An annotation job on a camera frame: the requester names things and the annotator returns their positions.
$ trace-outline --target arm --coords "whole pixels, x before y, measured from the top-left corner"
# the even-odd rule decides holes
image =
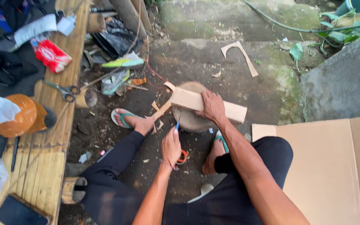
[[[234,166],[243,179],[263,224],[309,224],[302,212],[277,185],[253,146],[230,123],[224,114],[222,98],[210,91],[203,92],[202,97],[204,110],[196,114],[212,120],[219,127]]]
[[[174,127],[162,141],[163,162],[153,184],[148,189],[141,207],[134,218],[133,225],[160,225],[162,223],[163,206],[167,191],[167,183],[173,166],[181,156],[178,130]]]

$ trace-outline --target teal flip-flop strap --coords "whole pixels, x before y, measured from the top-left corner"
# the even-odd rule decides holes
[[[226,151],[226,153],[229,153],[229,148],[227,147],[226,141],[224,140],[223,136],[216,136],[215,139],[213,139],[213,141],[216,141],[218,139],[222,140],[224,150]]]
[[[120,114],[120,120],[123,122],[123,124],[125,126],[127,126],[128,129],[134,129],[133,127],[130,127],[129,125],[127,125],[126,121],[124,121],[124,118],[123,118],[124,116],[136,116],[136,115],[134,115],[132,113],[122,113],[122,114]]]

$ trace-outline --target concrete wall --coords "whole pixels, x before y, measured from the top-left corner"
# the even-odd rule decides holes
[[[301,80],[307,121],[360,116],[360,39]]]

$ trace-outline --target foot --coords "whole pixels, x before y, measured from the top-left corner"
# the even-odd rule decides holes
[[[215,142],[213,142],[213,146],[212,149],[209,153],[209,155],[206,158],[206,161],[203,165],[203,174],[204,175],[209,175],[209,174],[213,174],[216,173],[215,171],[215,159],[218,156],[222,156],[226,154],[226,151],[224,150],[224,146],[222,143],[221,139],[216,140]]]
[[[119,114],[127,113],[126,110],[116,109]],[[120,119],[120,115],[116,114],[115,119],[119,126],[126,126]],[[143,119],[136,116],[124,116],[123,120],[126,121],[127,125],[134,127],[134,130],[146,136],[148,132],[154,127],[154,122],[151,119]]]

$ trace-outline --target black pants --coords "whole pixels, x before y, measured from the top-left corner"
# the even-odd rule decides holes
[[[130,164],[143,138],[133,131],[83,173],[88,186],[82,204],[98,225],[133,222],[144,196],[124,186],[117,176]],[[283,188],[293,158],[291,146],[279,137],[264,137],[252,145]],[[262,224],[229,154],[216,158],[215,170],[228,175],[195,202],[165,204],[162,224]]]

